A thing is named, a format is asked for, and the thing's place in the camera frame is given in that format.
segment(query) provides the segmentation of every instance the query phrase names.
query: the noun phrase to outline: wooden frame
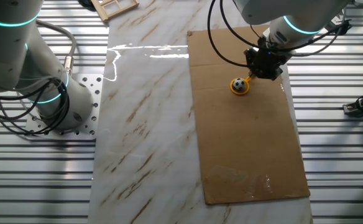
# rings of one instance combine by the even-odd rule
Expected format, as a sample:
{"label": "wooden frame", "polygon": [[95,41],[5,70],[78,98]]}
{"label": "wooden frame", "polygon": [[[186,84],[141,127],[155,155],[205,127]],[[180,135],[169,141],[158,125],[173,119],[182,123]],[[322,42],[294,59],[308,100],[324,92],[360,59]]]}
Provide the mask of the wooden frame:
{"label": "wooden frame", "polygon": [[[116,17],[116,16],[120,15],[121,13],[126,12],[130,9],[133,9],[139,5],[138,0],[132,0],[132,1],[133,1],[133,4],[131,4],[127,7],[121,7],[118,0],[103,0],[102,3],[100,3],[99,0],[92,0],[92,3],[94,5],[94,7],[96,8],[97,13],[99,14],[101,20],[103,22],[107,22],[110,18]],[[108,14],[104,7],[106,7],[112,3],[116,3],[119,7],[119,10],[116,12],[113,12],[111,14]]]}

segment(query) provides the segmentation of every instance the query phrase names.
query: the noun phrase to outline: table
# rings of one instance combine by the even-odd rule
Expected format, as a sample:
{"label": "table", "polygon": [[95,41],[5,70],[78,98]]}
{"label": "table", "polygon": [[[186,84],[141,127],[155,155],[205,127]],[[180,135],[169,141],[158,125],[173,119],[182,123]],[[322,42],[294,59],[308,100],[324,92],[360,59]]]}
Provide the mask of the table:
{"label": "table", "polygon": [[206,29],[209,4],[153,0],[111,20],[89,223],[310,222],[308,198],[204,203],[186,38]]}

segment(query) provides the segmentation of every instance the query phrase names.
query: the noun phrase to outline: connector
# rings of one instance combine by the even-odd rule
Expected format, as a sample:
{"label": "connector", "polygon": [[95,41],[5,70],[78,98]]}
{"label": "connector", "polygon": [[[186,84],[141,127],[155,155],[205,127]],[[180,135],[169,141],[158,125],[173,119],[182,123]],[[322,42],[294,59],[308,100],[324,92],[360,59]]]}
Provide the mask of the connector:
{"label": "connector", "polygon": [[65,57],[64,67],[67,73],[72,76],[72,68],[74,67],[74,58],[72,56]]}

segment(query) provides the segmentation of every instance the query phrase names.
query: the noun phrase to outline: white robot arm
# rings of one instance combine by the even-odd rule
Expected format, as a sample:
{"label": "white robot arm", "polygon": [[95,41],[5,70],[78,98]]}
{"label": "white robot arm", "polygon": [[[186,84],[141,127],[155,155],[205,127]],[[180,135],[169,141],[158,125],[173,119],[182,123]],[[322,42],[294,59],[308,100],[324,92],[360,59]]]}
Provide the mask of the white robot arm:
{"label": "white robot arm", "polygon": [[251,74],[259,78],[276,79],[290,56],[278,50],[293,49],[311,40],[351,2],[351,0],[234,0],[244,20],[252,25],[271,21],[259,46],[267,50],[246,51]]}
{"label": "white robot arm", "polygon": [[[71,130],[90,115],[93,98],[87,87],[72,79],[41,37],[35,19],[42,4],[43,0],[0,0],[0,92],[11,90],[26,96],[48,80],[63,83],[67,91],[52,83],[42,90],[39,100],[38,93],[28,99],[37,101],[34,106],[44,123],[58,119],[57,130]],[[62,95],[69,99],[68,109],[59,115],[65,108]]]}

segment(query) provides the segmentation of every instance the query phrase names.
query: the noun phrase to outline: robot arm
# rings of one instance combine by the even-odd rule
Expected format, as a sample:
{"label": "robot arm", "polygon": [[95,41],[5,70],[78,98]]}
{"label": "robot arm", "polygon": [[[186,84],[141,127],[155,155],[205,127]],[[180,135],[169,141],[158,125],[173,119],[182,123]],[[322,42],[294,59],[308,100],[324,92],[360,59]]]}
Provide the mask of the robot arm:
{"label": "robot arm", "polygon": [[234,0],[244,20],[252,25],[271,21],[270,28],[259,40],[259,51],[248,49],[245,54],[252,68],[251,76],[276,79],[280,65],[290,54],[278,50],[298,47],[307,43],[351,0]]}

